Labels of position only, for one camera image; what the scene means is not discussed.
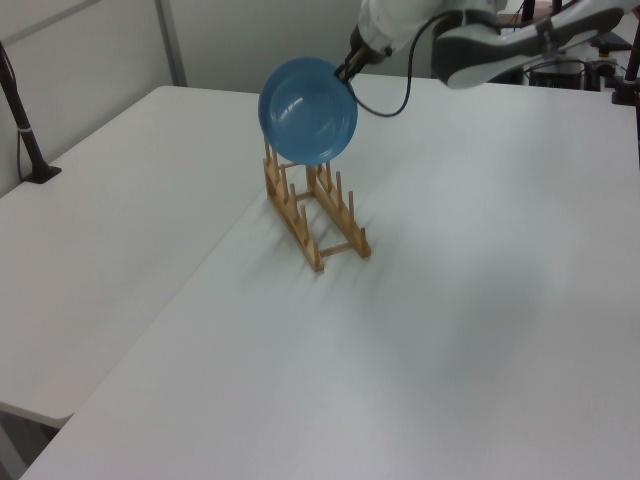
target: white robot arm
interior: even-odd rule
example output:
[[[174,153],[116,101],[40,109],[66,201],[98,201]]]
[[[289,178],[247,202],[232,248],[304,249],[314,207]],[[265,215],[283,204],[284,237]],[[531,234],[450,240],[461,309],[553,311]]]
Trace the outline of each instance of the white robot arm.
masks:
[[[501,35],[495,0],[363,0],[351,53],[336,74],[349,82],[432,23],[433,74],[451,88],[473,87],[612,30],[639,3],[574,0],[553,17]]]

